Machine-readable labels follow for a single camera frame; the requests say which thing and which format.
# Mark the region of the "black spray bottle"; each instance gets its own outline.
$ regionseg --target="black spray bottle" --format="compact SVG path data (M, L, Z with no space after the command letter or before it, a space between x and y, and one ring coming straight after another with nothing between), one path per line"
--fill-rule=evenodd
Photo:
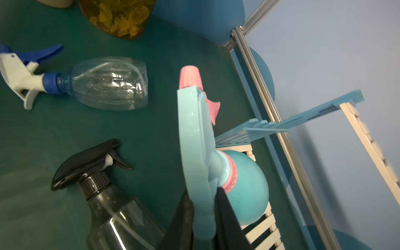
M112 164L132 169L116 155L119 145L112 139L68 158L54 175L51 190L79 183L92 216L88 249L152 250L163 237L154 217L137 198L119 191L103 171Z

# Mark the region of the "metal rail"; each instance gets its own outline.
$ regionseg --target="metal rail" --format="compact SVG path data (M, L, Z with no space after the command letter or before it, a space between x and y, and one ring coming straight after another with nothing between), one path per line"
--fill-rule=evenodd
M264 79L261 76L260 70L258 69L254 57L250 52L250 48L247 45L246 40L244 39L242 29L236 26L232 34L240 49L240 52L243 55L244 61L246 62L246 65L250 71L251 77L254 81L254 84L256 85L258 93L260 94L262 103L264 104L269 118L273 122L281 122L282 119L276 109L271 94L266 87ZM289 138L289 134L285 132L279 133L277 134L277 136L286 155L286 158L288 159L290 168L293 172L293 176L295 177L300 191L307 204L307 207L310 210L310 214L315 222L315 225L318 229L326 250L340 250L341 248L339 242L332 231L325 212L321 208L314 188L312 187L311 182L307 177L306 171L304 170L304 167L297 155L297 152L294 149L293 143Z
M275 8L275 6L281 0L265 0L256 11L250 16L250 18L242 25L243 35L246 36L250 31L254 29L255 26L261 20ZM232 52L232 50L237 46L236 41L230 38L229 41L224 45L225 48Z

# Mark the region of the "pink nozzle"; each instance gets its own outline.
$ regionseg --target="pink nozzle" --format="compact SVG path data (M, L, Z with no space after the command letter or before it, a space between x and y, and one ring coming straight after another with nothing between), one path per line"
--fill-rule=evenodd
M203 90L199 69L195 66L185 66L180 70L179 89L193 85Z

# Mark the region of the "bottle neck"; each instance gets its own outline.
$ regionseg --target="bottle neck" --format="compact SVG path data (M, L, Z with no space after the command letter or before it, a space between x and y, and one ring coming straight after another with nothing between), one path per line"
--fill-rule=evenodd
M70 81L70 74L66 75L59 74L57 76L56 84L58 91L60 91L62 94L72 95L72 84Z

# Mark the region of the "trigger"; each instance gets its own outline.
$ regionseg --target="trigger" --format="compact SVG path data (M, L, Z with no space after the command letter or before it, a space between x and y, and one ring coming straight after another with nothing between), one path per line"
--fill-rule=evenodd
M115 151L110 151L109 155L112 157L112 159L114 160L114 164L117 165L120 168L123 169L132 169L133 167L131 165L125 164L121 161L121 159L117 156L117 154L115 153Z

